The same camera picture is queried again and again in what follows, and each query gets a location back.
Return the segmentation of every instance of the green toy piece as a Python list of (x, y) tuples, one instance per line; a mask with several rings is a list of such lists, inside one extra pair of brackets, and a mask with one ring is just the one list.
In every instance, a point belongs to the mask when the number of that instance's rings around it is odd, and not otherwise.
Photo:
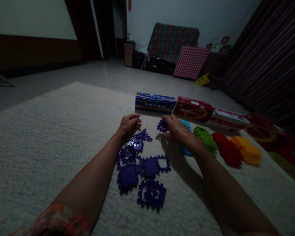
[(207, 148), (207, 150), (216, 157), (216, 152), (218, 149), (218, 146), (216, 142), (213, 140), (212, 135), (208, 132), (207, 129), (202, 128), (200, 126), (197, 126), (193, 130), (193, 134), (201, 139), (203, 141), (204, 146)]

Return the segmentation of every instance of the red checkered cloth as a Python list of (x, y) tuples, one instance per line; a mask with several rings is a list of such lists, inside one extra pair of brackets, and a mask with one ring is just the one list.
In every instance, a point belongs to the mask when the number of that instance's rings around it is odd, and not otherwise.
[(182, 46), (174, 76), (196, 80), (210, 49)]

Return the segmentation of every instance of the red box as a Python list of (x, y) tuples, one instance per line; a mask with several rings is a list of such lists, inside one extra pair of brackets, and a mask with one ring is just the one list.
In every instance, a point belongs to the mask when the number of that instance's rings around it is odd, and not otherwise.
[(206, 122), (213, 113), (213, 107), (209, 103), (179, 96), (173, 113)]
[(253, 126), (244, 130), (266, 151), (272, 151), (295, 143), (295, 137), (273, 124), (265, 116), (258, 113), (249, 113), (247, 119)]

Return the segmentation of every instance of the tiled floor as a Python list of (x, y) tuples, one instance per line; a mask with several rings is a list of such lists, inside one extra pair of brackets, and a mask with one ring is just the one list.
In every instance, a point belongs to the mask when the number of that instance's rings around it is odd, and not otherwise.
[(193, 81), (177, 79), (170, 75), (140, 72), (138, 69), (125, 67), (123, 60), (118, 58), (22, 76), (10, 81), (16, 87), (0, 87), (0, 111), (73, 82), (82, 82), (132, 94), (147, 92), (175, 98), (184, 96), (243, 115), (248, 113), (220, 90), (210, 91)]

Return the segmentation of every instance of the chair leg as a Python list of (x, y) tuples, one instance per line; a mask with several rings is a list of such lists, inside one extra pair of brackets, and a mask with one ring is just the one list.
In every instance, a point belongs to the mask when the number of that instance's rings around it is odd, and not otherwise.
[(6, 82), (7, 84), (9, 84), (10, 86), (14, 87), (13, 84), (11, 84), (5, 77), (3, 77), (2, 75), (0, 75), (0, 79), (3, 81), (3, 82)]

